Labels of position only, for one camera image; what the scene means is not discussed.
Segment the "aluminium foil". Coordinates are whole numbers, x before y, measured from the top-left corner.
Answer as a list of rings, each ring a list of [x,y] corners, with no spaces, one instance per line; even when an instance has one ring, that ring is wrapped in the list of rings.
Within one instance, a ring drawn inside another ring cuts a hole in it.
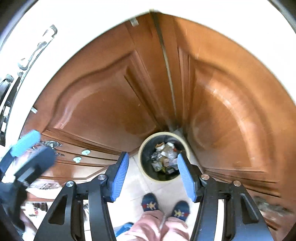
[[[166,175],[177,172],[177,157],[182,152],[172,142],[162,142],[155,146],[151,155],[151,165],[155,172],[163,172]]]

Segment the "round cream trash bin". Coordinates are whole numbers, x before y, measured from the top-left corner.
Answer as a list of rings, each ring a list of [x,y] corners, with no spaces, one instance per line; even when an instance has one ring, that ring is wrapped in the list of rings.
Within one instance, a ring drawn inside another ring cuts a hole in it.
[[[190,158],[188,144],[182,137],[176,135],[175,133],[159,132],[144,140],[138,152],[138,160],[140,168],[148,178],[157,182],[169,182],[180,175],[179,170],[173,174],[166,175],[163,172],[155,172],[151,165],[151,155],[155,151],[155,146],[162,142],[172,142],[175,144],[177,149],[182,150],[180,154],[185,154],[188,158]]]

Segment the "wooden drawer front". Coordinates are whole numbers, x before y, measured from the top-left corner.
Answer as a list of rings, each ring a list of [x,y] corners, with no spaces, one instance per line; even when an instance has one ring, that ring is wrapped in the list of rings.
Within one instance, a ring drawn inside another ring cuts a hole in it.
[[[57,156],[54,166],[39,178],[39,181],[51,184],[58,183],[61,186],[69,180],[74,180],[77,183],[86,182],[105,171],[108,166],[115,164],[121,154],[121,150],[84,141],[81,138],[72,138],[69,135],[63,136],[49,130],[41,133],[40,140],[57,141],[63,144],[62,147],[57,147],[56,150],[65,156]],[[91,151],[88,156],[81,154],[86,149]],[[34,152],[36,150],[29,149],[30,154]],[[77,156],[82,158],[80,163],[73,161],[73,158]]]

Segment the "lower round drawer knob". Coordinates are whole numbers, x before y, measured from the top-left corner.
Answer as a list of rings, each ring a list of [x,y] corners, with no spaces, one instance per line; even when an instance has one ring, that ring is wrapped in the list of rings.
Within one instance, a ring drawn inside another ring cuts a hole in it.
[[[73,161],[74,161],[75,163],[80,163],[81,160],[82,160],[82,158],[79,157],[79,156],[73,158]]]

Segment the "round drawer knob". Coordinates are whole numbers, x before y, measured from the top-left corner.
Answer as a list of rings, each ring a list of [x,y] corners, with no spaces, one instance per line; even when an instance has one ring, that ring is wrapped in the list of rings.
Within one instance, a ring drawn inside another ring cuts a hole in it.
[[[88,149],[83,150],[83,151],[81,152],[81,154],[84,155],[84,156],[88,156],[90,153],[91,153],[91,151],[88,150]]]
[[[73,161],[74,161],[75,163],[80,163],[81,160],[82,160],[82,158],[79,157],[79,156],[73,158]]]

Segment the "upper round drawer knob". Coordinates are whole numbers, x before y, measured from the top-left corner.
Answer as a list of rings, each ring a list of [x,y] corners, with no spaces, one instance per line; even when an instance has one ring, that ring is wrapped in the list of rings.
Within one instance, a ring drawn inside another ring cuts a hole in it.
[[[81,152],[81,154],[84,155],[84,156],[88,156],[90,153],[91,153],[91,151],[88,150],[88,149],[83,150],[83,151]]]

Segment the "right blue slipper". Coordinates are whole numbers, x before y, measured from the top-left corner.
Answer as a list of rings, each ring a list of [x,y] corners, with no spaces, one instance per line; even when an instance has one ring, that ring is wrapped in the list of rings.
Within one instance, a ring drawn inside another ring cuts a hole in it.
[[[178,218],[182,221],[186,221],[189,214],[190,214],[190,207],[189,207],[188,202],[179,201],[174,206],[174,208],[171,212],[171,217],[175,217],[175,218]]]

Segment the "blue slipper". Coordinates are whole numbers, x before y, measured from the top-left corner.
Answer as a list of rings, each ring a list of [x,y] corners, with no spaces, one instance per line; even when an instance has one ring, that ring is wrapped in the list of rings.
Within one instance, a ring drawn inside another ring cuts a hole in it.
[[[188,202],[179,201],[174,206],[174,208],[171,212],[171,217],[175,217],[175,218],[178,218],[182,221],[186,221],[189,214],[190,214],[190,207],[189,207]]]
[[[143,196],[142,209],[144,212],[159,210],[157,198],[153,193],[148,193]]]

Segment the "left blue slipper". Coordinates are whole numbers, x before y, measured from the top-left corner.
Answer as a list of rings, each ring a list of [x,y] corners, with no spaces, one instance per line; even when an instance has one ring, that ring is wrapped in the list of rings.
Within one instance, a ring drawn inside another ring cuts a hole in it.
[[[153,193],[148,193],[143,196],[142,209],[144,212],[159,210],[157,198]]]

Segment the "pink trouser legs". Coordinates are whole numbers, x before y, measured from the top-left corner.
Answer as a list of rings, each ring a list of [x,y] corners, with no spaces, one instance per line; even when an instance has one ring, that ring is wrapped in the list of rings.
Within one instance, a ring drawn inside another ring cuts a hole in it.
[[[117,240],[189,240],[188,226],[185,221],[167,217],[160,210],[146,211],[140,219],[122,233]]]

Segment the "left wooden cabinet door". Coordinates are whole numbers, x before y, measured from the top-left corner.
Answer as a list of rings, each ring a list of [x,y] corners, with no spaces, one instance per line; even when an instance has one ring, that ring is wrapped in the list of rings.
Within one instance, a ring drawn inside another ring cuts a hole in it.
[[[151,14],[126,21],[78,51],[34,103],[22,134],[98,151],[132,152],[176,127],[167,69]]]

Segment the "wooden cabinet door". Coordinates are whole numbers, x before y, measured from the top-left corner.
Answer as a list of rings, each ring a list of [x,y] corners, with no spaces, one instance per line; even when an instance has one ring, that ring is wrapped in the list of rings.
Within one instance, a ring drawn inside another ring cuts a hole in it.
[[[126,21],[78,51],[34,103],[22,134],[98,151],[132,152],[176,127],[167,69],[151,14]]]
[[[271,232],[295,224],[295,104],[252,54],[198,23],[157,13],[177,121],[203,170],[240,181]]]

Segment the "black gas stove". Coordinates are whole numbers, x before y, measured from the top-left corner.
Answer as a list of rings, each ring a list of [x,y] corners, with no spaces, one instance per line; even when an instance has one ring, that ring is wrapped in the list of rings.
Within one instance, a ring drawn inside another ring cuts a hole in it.
[[[6,145],[7,125],[9,123],[11,109],[18,91],[33,64],[36,62],[37,58],[41,55],[44,49],[52,42],[57,32],[58,30],[55,25],[51,25],[48,29],[46,29],[34,51],[32,51],[29,56],[22,58],[18,62],[16,74],[7,74],[3,79],[1,79],[1,146],[3,147]]]

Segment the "right wooden cabinet door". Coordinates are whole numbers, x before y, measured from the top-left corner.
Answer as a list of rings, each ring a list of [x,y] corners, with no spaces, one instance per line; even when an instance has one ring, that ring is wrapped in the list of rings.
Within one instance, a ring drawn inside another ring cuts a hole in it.
[[[295,224],[295,104],[252,54],[198,23],[157,13],[177,121],[203,170],[240,181],[271,232]]]

